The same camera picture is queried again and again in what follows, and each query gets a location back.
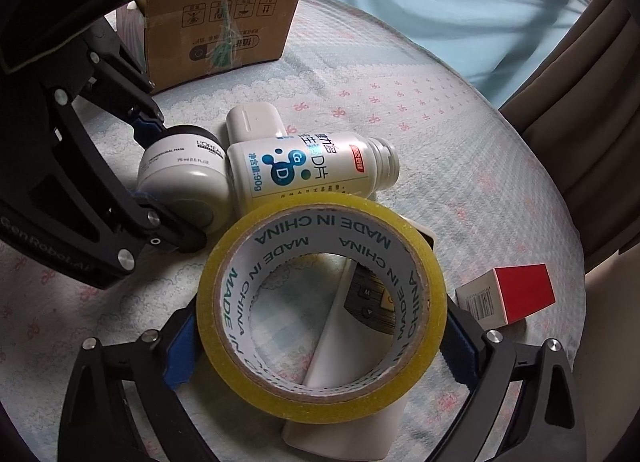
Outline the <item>white earbuds case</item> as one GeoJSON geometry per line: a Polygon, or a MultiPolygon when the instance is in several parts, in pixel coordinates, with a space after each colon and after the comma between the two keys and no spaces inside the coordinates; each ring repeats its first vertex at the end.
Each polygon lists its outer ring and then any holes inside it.
{"type": "Polygon", "coordinates": [[[226,117],[231,144],[288,134],[279,111],[266,102],[247,102],[234,106],[226,117]]]}

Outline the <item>red and white carton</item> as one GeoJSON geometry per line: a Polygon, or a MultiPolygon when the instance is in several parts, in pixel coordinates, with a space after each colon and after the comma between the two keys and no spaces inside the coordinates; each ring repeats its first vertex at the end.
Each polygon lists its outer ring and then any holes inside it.
{"type": "Polygon", "coordinates": [[[458,288],[456,297],[485,331],[517,323],[555,303],[544,264],[493,268],[458,288]]]}

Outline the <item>brown right curtain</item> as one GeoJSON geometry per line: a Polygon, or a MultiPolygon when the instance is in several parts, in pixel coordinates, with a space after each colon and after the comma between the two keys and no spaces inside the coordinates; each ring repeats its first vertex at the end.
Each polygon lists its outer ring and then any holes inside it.
{"type": "Polygon", "coordinates": [[[639,241],[639,23],[592,0],[500,109],[548,171],[591,271],[639,241]]]}

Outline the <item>white remote control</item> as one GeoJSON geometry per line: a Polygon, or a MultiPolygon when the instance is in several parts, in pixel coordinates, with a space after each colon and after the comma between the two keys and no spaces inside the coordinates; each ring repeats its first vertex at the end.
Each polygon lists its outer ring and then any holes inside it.
{"type": "MultiPolygon", "coordinates": [[[[345,262],[334,301],[304,384],[341,386],[373,369],[392,344],[394,306],[369,269],[345,262]]],[[[379,461],[390,452],[407,396],[365,418],[328,425],[285,423],[282,439],[298,450],[341,461],[379,461]]]]}

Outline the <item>white cream jar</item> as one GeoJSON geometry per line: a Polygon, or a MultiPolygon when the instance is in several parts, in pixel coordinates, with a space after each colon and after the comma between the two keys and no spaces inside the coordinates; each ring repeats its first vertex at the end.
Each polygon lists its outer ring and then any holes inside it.
{"type": "Polygon", "coordinates": [[[226,151],[201,126],[171,126],[146,147],[137,191],[207,234],[225,227],[234,214],[226,151]]]}

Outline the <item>yellow packing tape roll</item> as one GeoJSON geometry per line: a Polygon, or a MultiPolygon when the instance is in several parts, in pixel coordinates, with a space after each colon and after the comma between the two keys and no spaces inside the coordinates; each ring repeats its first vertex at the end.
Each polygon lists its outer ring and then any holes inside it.
{"type": "Polygon", "coordinates": [[[432,247],[400,215],[357,196],[325,193],[263,205],[232,225],[209,254],[196,296],[205,354],[246,402],[271,416],[331,424],[393,404],[431,366],[444,335],[447,294],[432,247]],[[340,384],[285,378],[270,354],[319,338],[352,260],[390,292],[390,346],[340,384]]]}

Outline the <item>brown cardboard box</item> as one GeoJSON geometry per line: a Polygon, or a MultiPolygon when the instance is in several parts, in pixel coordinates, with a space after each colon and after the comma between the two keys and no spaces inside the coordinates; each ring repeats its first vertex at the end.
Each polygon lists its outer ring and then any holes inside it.
{"type": "Polygon", "coordinates": [[[160,92],[281,58],[299,0],[134,0],[117,31],[160,92]]]}

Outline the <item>checked floral bed sheet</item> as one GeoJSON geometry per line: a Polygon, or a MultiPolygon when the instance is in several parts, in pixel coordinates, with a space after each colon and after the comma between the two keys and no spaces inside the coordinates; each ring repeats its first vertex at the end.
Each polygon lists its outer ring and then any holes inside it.
{"type": "MultiPolygon", "coordinates": [[[[203,126],[221,141],[228,111],[257,100],[277,107],[290,134],[388,139],[400,175],[378,201],[434,231],[451,297],[491,268],[546,264],[555,303],[503,334],[534,345],[557,338],[573,364],[586,315],[584,253],[559,190],[473,86],[389,26],[334,0],[299,0],[281,59],[154,97],[167,125],[203,126]]],[[[129,127],[81,98],[74,108],[122,184],[134,186],[142,150],[129,127]]],[[[56,460],[81,342],[124,343],[159,328],[193,297],[206,256],[147,249],[133,276],[100,291],[1,242],[1,402],[41,461],[56,460]]],[[[317,341],[268,359],[302,382],[317,341]]],[[[283,421],[236,397],[206,359],[177,394],[223,461],[322,461],[288,448],[283,421]]],[[[385,461],[425,461],[465,396],[438,354],[409,395],[385,461]]]]}

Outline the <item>white vitamin bottle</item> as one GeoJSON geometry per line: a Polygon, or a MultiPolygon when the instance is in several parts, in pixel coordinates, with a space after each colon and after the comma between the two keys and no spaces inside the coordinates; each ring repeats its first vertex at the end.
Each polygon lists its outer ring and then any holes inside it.
{"type": "Polygon", "coordinates": [[[242,141],[229,147],[235,204],[244,215],[260,205],[304,193],[363,198],[393,187],[400,161],[383,138],[354,132],[307,133],[242,141]]]}

